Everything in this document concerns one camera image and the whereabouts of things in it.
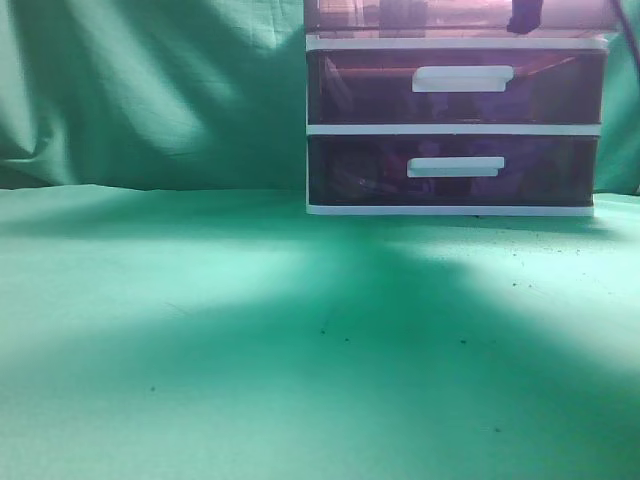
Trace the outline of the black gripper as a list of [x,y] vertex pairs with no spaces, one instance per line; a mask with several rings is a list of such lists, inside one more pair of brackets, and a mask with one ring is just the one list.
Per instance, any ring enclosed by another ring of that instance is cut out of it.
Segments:
[[542,0],[512,0],[509,33],[531,33],[541,24]]

